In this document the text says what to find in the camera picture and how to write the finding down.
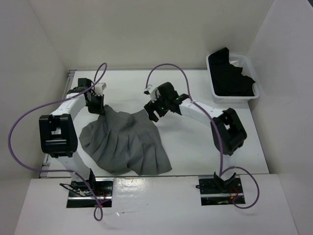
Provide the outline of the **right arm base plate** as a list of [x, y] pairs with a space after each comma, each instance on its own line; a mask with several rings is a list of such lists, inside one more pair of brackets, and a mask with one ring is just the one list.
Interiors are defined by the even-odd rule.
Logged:
[[202, 206], [245, 204], [244, 191], [240, 177], [236, 176], [231, 182], [227, 180], [223, 189], [218, 188], [218, 182], [213, 175], [199, 177], [195, 186], [200, 192]]

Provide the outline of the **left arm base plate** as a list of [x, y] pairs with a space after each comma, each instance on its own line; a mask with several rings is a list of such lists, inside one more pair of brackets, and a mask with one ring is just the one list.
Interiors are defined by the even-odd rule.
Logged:
[[[95, 208], [97, 203], [91, 190], [83, 182], [60, 183], [68, 191], [67, 208]], [[113, 179], [95, 180], [90, 187], [102, 208], [112, 207]]]

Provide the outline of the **grey pleated skirt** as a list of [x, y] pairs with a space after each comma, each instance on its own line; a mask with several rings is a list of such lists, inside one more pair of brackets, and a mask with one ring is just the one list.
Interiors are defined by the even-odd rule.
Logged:
[[112, 175], [130, 171], [160, 175], [172, 170], [158, 128], [144, 109], [130, 114], [105, 105], [104, 111], [79, 136], [82, 149], [98, 167]]

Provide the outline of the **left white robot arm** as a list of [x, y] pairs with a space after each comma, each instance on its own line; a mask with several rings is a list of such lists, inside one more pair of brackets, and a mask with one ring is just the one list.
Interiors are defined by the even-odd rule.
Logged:
[[105, 114], [106, 87], [106, 83], [80, 78], [78, 86], [68, 91], [65, 101], [55, 111], [39, 118], [42, 151], [69, 170], [74, 189], [88, 196], [96, 193], [97, 183], [93, 171], [85, 165], [77, 151], [78, 137], [73, 121], [84, 107], [91, 114]]

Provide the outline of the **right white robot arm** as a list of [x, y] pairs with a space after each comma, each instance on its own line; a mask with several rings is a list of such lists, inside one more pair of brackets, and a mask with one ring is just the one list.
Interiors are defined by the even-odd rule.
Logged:
[[232, 108], [221, 110], [197, 103], [189, 95], [181, 94], [174, 89], [170, 82], [158, 87], [148, 85], [144, 93], [150, 96], [150, 101], [144, 106], [151, 121], [158, 122], [168, 111], [181, 116], [190, 117], [212, 130], [213, 142], [220, 152], [219, 171], [214, 173], [214, 187], [219, 192], [226, 192], [236, 174], [227, 177], [222, 175], [223, 167], [227, 164], [225, 156], [231, 156], [243, 146], [247, 133], [236, 111]]

